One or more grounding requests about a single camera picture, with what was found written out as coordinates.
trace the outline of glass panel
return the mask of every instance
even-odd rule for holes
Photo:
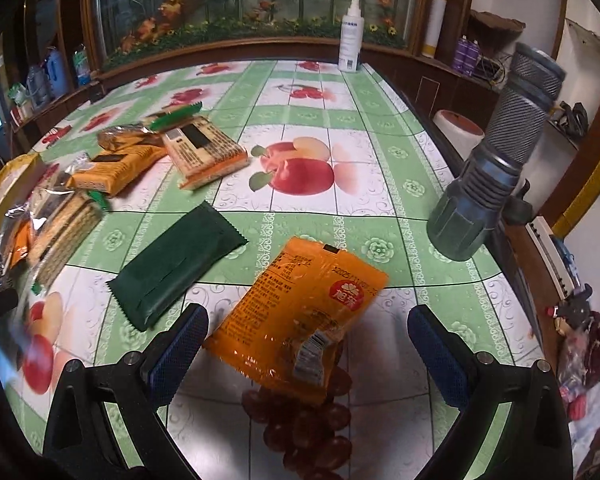
[[[351,0],[93,0],[105,69],[183,46],[261,36],[339,38]],[[365,41],[402,48],[411,0],[360,0]]]

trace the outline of roll of paper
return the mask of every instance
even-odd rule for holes
[[[431,11],[429,13],[429,22],[427,23],[427,33],[422,46],[422,55],[426,57],[434,57],[436,55],[436,47],[440,38],[440,30],[442,29],[442,20],[445,17],[446,0],[432,0]]]
[[[449,110],[440,110],[433,118],[433,122],[445,134],[462,160],[467,160],[472,149],[484,137],[484,131],[480,126]]]

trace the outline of spray bottle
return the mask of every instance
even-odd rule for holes
[[[342,17],[340,30],[340,53],[338,68],[343,72],[355,72],[358,69],[358,57],[362,47],[362,35],[365,31],[365,19],[360,13],[360,2],[352,0],[347,13]]]

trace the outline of table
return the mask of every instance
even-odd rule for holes
[[[258,60],[193,66],[160,73],[85,104],[58,127],[71,132],[35,150],[47,162],[100,149],[95,133],[129,123],[169,104],[202,100],[203,113],[247,150],[313,137],[329,150],[336,184],[316,183],[312,196],[265,186],[252,191],[250,166],[190,192],[178,188],[168,158],[111,200],[108,213],[74,254],[51,292],[62,299],[64,318],[54,346],[54,379],[34,393],[19,372],[7,386],[16,418],[32,446],[42,449],[45,421],[64,363],[116,362],[144,349],[190,301],[209,312],[211,329],[231,311],[254,279],[293,236],[352,251],[384,270],[390,282],[347,337],[341,365],[353,378],[339,402],[352,409],[345,434],[353,441],[344,478],[411,479],[431,457],[453,423],[406,334],[406,317],[427,303],[441,322],[474,351],[503,363],[529,366],[542,357],[509,283],[486,248],[467,262],[437,252],[426,219],[452,180],[443,157],[413,111],[370,66],[340,73],[313,61]],[[128,323],[106,286],[120,269],[186,212],[207,200],[249,241],[215,265],[158,322],[140,333]],[[286,479],[282,456],[267,450],[263,427],[240,406],[247,378],[209,356],[197,355],[174,401],[159,410],[174,441],[204,480]],[[107,406],[129,465],[139,463],[122,418]],[[507,415],[501,406],[470,476],[484,471]]]

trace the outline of plastic bottle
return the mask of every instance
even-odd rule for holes
[[[358,69],[358,57],[364,31],[365,19],[360,13],[360,2],[352,0],[349,10],[342,17],[342,28],[340,29],[338,68],[343,72],[355,72]]]
[[[49,55],[46,58],[46,71],[49,74],[51,91],[53,92],[54,98],[58,99],[69,93],[69,83],[67,81],[64,63],[62,62],[60,53],[54,47],[50,47],[49,50]]]
[[[78,50],[74,53],[74,68],[78,76],[78,86],[84,86],[91,81],[89,60],[87,59],[87,50],[84,45],[78,47]]]
[[[469,50],[469,41],[466,36],[463,36],[458,40],[458,44],[456,44],[456,52],[454,54],[454,61],[451,64],[451,68],[456,70],[457,72],[462,72],[462,67],[464,66],[464,58],[466,58],[466,53]]]
[[[478,41],[475,40],[473,43],[469,43],[469,48],[466,51],[464,58],[464,64],[462,65],[462,72],[471,77],[474,74],[475,66],[478,64],[478,57],[480,56],[480,47]]]

